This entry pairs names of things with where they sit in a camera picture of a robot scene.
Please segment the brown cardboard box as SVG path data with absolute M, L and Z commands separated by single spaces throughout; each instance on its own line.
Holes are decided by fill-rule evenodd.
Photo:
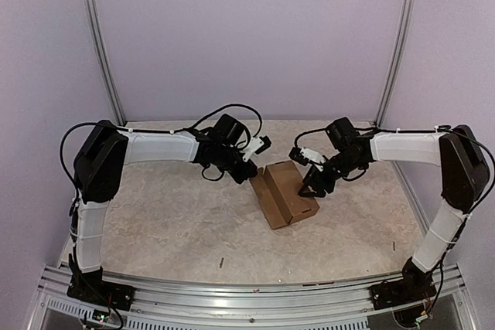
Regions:
M 292 160 L 259 168 L 250 184 L 272 230 L 308 219 L 319 211 L 319 204 L 313 197 L 298 195 L 302 175 Z

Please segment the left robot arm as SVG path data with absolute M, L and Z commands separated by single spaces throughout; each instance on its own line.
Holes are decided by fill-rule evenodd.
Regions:
M 72 288 L 94 303 L 108 296 L 101 267 L 104 219 L 126 165 L 188 162 L 204 169 L 215 167 L 241 184 L 257 174 L 252 156 L 271 145 L 268 137 L 251 134 L 229 114 L 204 129 L 196 125 L 175 131 L 120 128 L 106 120 L 91 126 L 93 130 L 77 153 L 70 175 L 75 198 L 70 208 L 73 252 L 69 264 Z

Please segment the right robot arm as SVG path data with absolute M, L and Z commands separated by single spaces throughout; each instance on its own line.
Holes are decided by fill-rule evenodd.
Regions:
M 403 279 L 395 286 L 401 301 L 415 300 L 425 290 L 425 281 L 459 240 L 474 210 L 493 191 L 493 154 L 464 124 L 454 128 L 440 125 L 423 130 L 387 130 L 357 128 L 342 117 L 321 131 L 335 155 L 327 157 L 297 141 L 289 153 L 291 160 L 309 166 L 299 190 L 301 197 L 327 196 L 337 181 L 353 182 L 352 172 L 363 176 L 375 162 L 417 163 L 440 170 L 440 206 L 422 244 L 404 265 Z

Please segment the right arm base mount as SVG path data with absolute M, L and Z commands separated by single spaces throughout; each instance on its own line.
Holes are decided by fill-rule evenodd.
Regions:
M 407 284 L 405 279 L 382 281 L 369 289 L 374 310 L 392 308 L 427 298 L 434 298 L 437 290 L 432 281 L 423 286 Z

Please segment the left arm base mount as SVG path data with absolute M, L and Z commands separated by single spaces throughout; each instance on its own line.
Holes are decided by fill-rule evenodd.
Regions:
M 102 307 L 129 311 L 135 296 L 135 288 L 107 281 L 95 285 L 70 283 L 67 295 Z

